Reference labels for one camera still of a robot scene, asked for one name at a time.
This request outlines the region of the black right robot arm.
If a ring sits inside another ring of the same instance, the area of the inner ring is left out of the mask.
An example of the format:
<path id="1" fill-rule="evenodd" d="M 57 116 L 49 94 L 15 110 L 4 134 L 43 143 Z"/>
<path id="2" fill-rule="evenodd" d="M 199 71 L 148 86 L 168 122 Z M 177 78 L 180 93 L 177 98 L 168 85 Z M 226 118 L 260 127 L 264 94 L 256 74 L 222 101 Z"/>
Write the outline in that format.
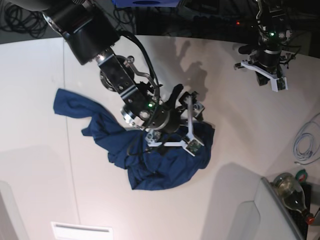
<path id="1" fill-rule="evenodd" d="M 161 85 L 148 53 L 137 37 L 116 30 L 102 10 L 90 0 L 12 0 L 11 4 L 42 14 L 48 25 L 69 45 L 81 65 L 95 60 L 103 76 L 123 102 L 124 112 L 143 121 L 143 129 L 173 134 L 182 124 L 176 99 L 177 86 L 170 99 L 161 104 Z M 142 52 L 149 73 L 134 66 L 134 58 L 116 55 L 112 47 L 121 37 L 132 41 Z"/>

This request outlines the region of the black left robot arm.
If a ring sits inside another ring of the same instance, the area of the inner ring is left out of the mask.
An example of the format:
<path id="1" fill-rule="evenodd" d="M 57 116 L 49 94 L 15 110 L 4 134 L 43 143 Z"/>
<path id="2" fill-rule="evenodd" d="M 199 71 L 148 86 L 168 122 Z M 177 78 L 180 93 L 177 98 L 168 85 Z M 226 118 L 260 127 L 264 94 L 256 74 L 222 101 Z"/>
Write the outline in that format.
<path id="1" fill-rule="evenodd" d="M 259 31 L 256 63 L 267 72 L 275 74 L 280 65 L 282 50 L 291 38 L 292 30 L 282 0 L 257 0 L 256 4 Z"/>

